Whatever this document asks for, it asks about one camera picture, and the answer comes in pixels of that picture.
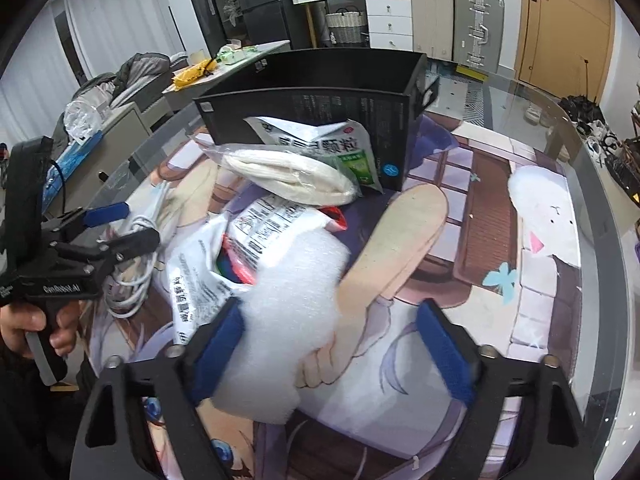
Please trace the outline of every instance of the white foam sheet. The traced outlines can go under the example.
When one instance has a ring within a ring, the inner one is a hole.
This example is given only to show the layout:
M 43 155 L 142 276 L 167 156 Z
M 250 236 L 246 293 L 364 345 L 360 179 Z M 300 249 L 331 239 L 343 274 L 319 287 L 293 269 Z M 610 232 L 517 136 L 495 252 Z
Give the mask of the white foam sheet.
M 286 422 L 300 403 L 299 362 L 333 335 L 335 290 L 348 253 L 333 235 L 315 230 L 297 236 L 276 266 L 258 272 L 240 306 L 245 332 L 212 398 L 216 408 Z

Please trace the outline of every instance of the blue gripper pad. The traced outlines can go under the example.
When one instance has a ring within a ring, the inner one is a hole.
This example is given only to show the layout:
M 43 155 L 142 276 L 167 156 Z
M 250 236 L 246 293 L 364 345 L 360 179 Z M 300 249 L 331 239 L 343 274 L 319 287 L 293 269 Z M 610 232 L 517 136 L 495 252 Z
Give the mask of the blue gripper pad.
M 439 315 L 432 306 L 438 309 Z M 475 396 L 475 377 L 471 366 L 444 329 L 443 322 L 449 323 L 433 300 L 425 300 L 420 304 L 415 319 L 418 333 L 438 367 L 451 397 L 469 406 Z
M 194 406 L 198 406 L 202 400 L 211 397 L 216 391 L 226 365 L 244 333 L 244 319 L 238 309 L 240 301 L 235 298 L 230 301 L 234 302 L 233 306 L 194 366 L 193 382 L 189 391 Z
M 86 227 L 91 228 L 122 220 L 127 216 L 129 216 L 129 205 L 126 202 L 116 202 L 105 207 L 88 209 L 84 213 L 82 222 Z

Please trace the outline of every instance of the anime printed tablecloth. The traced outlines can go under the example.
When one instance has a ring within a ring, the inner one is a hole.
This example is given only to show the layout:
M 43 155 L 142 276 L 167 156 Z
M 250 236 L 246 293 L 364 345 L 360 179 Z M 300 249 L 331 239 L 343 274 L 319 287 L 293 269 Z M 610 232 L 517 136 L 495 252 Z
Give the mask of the anime printed tablecloth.
M 580 331 L 580 254 L 562 170 L 543 153 L 485 128 L 448 126 L 459 147 L 425 158 L 404 184 L 403 192 L 419 200 L 372 192 L 343 208 L 348 229 L 336 235 L 351 259 L 338 297 L 357 298 L 350 276 L 368 275 L 373 300 L 366 294 L 348 304 L 338 300 L 335 341 L 301 364 L 302 403 L 286 425 L 227 415 L 208 401 L 199 407 L 234 478 L 427 478 L 464 407 L 451 399 L 415 331 L 424 298 L 435 298 L 478 344 L 530 361 L 554 354 L 571 377 Z M 144 203 L 162 180 L 172 191 L 161 217 L 179 216 L 165 261 L 210 214 L 236 214 L 254 199 L 248 190 L 237 192 L 241 179 L 193 145 L 169 156 L 128 202 Z M 375 229 L 383 214 L 387 221 Z M 102 304 L 92 304 L 82 327 L 96 371 L 113 354 L 154 357 L 174 337 L 164 273 L 156 272 L 135 316 L 113 319 Z M 161 406 L 155 399 L 145 403 L 167 478 L 178 479 Z M 484 478 L 498 473 L 518 407 L 517 398 L 505 403 Z

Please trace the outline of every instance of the metal screw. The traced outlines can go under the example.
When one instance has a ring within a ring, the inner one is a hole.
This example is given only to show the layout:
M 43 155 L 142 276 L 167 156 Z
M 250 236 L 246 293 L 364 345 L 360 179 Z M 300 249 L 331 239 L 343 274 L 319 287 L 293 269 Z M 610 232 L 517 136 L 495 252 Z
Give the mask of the metal screw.
M 164 352 L 164 355 L 171 358 L 180 357 L 182 354 L 184 354 L 184 346 L 182 345 L 169 346 Z
M 482 345 L 480 347 L 480 355 L 482 357 L 488 357 L 489 359 L 495 359 L 498 357 L 498 351 L 491 345 Z
M 560 367 L 560 359 L 558 359 L 555 355 L 545 355 L 542 358 L 542 362 L 545 366 L 549 368 L 559 368 Z
M 107 368 L 117 368 L 122 363 L 123 363 L 122 357 L 120 357 L 119 355 L 112 355 L 107 359 L 105 366 Z

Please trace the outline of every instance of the silver suitcase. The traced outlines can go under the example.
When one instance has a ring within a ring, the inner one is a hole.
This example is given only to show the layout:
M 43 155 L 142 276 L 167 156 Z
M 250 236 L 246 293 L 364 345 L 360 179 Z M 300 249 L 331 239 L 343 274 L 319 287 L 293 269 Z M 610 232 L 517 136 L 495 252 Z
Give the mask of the silver suitcase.
M 498 72 L 504 0 L 456 0 L 453 61 Z

